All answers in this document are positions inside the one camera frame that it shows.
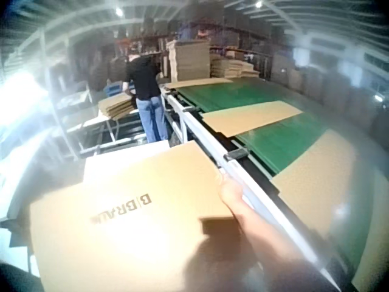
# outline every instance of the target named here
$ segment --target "cardboard box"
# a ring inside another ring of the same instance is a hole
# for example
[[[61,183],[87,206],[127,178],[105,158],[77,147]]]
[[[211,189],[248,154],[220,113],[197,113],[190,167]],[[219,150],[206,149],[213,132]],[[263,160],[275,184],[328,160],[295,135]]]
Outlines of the cardboard box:
[[[33,203],[45,291],[230,290],[249,260],[217,175],[189,142]]]

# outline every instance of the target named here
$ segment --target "blue jeans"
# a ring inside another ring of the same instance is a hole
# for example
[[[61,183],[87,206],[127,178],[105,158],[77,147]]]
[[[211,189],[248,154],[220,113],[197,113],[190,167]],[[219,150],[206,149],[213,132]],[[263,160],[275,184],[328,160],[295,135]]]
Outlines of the blue jeans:
[[[147,142],[153,143],[168,139],[164,106],[161,96],[154,96],[149,100],[136,99],[140,121],[145,130]]]

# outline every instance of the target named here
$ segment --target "corrugated cardboard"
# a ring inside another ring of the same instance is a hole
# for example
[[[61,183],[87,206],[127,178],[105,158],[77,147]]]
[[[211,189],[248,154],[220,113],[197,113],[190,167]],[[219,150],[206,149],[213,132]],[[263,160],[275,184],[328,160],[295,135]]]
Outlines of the corrugated cardboard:
[[[206,79],[197,79],[197,80],[189,80],[189,81],[179,81],[167,83],[165,85],[166,88],[181,88],[195,85],[208,85],[208,84],[217,84],[217,83],[232,83],[232,80],[228,80],[225,78],[206,78]]]
[[[356,159],[355,148],[328,130],[273,183],[301,221],[327,237],[336,208],[348,200]]]
[[[206,113],[203,117],[204,122],[216,132],[232,137],[300,113],[299,109],[276,101],[222,109]]]
[[[240,291],[229,286],[243,268],[217,174],[190,142],[33,203],[45,291]]]

